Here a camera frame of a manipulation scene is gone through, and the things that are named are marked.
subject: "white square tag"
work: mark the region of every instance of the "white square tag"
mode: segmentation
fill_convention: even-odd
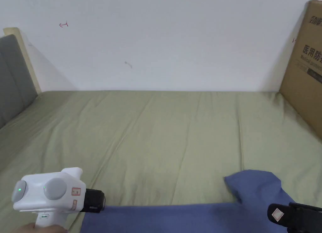
[[[276,219],[277,222],[279,222],[279,220],[283,217],[284,213],[282,211],[280,211],[278,208],[276,208],[276,210],[274,210],[272,216],[274,217],[274,219]]]

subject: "blue towel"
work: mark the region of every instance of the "blue towel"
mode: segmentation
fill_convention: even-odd
[[[286,233],[286,228],[267,218],[271,203],[294,202],[275,175],[245,170],[225,177],[225,182],[235,203],[106,207],[99,214],[86,213],[80,232]]]

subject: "green bedsheet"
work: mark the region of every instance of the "green bedsheet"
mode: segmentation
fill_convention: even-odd
[[[65,167],[81,167],[107,205],[230,202],[223,177],[260,169],[322,207],[322,143],[275,93],[46,92],[0,129],[0,155],[4,232],[36,219],[13,210],[16,181]]]

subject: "controller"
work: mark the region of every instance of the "controller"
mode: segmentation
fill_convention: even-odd
[[[82,172],[81,168],[64,168],[61,172],[24,176],[12,193],[14,209],[38,213],[36,227],[64,227],[70,213],[104,210],[104,193],[86,189],[80,180]]]

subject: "finger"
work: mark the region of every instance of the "finger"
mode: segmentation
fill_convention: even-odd
[[[51,225],[48,227],[38,228],[37,233],[67,233],[67,230],[59,225]]]

